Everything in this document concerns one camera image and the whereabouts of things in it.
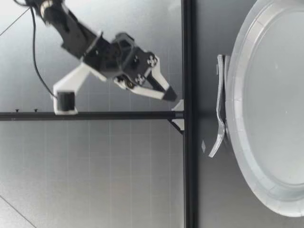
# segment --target black metal frame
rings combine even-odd
[[[54,113],[1,113],[0,121],[51,121],[51,120],[142,120],[185,119],[184,131],[184,191],[185,228],[198,227],[198,159],[197,159],[197,96],[195,82],[195,6],[193,0],[182,2],[183,27],[183,93],[184,112],[85,112],[78,115],[55,115]]]

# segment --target white grid surface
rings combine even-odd
[[[0,141],[0,194],[39,228],[183,227],[167,121],[2,122]],[[29,227],[1,201],[0,224]]]

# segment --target black cable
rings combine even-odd
[[[32,227],[37,228],[28,218],[26,218],[20,211],[17,210],[13,205],[11,205],[3,196],[0,195],[0,198],[6,202],[11,208],[14,209],[15,212],[17,212],[21,217],[23,217]]]
[[[17,3],[18,5],[20,6],[29,6],[28,4],[25,4],[25,3],[20,3],[18,2],[17,0],[13,0],[15,3]]]
[[[35,71],[36,71],[36,74],[38,76],[38,78],[40,79],[41,83],[43,84],[43,86],[46,88],[46,90],[54,97],[54,98],[57,98],[53,92],[49,89],[49,87],[47,86],[47,84],[44,82],[44,80],[42,79],[39,71],[38,71],[38,68],[37,68],[37,63],[36,63],[36,51],[35,51],[35,43],[36,43],[36,21],[35,21],[35,15],[34,15],[34,10],[32,7],[30,7],[30,12],[32,14],[32,18],[33,18],[33,46],[32,46],[32,49],[33,49],[33,61],[34,61],[34,68],[35,68]]]
[[[17,17],[6,29],[4,29],[4,31],[0,33],[0,36],[2,36],[7,30],[9,30],[10,27],[12,27],[28,10],[29,8],[24,11],[19,17]]]

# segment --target white bracket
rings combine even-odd
[[[180,100],[178,104],[172,109],[172,111],[181,112],[184,111],[184,100]],[[179,127],[181,131],[185,131],[185,120],[174,119],[172,122]]]

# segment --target paper plate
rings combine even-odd
[[[268,208],[304,215],[304,0],[258,0],[235,42],[226,91],[240,169]]]

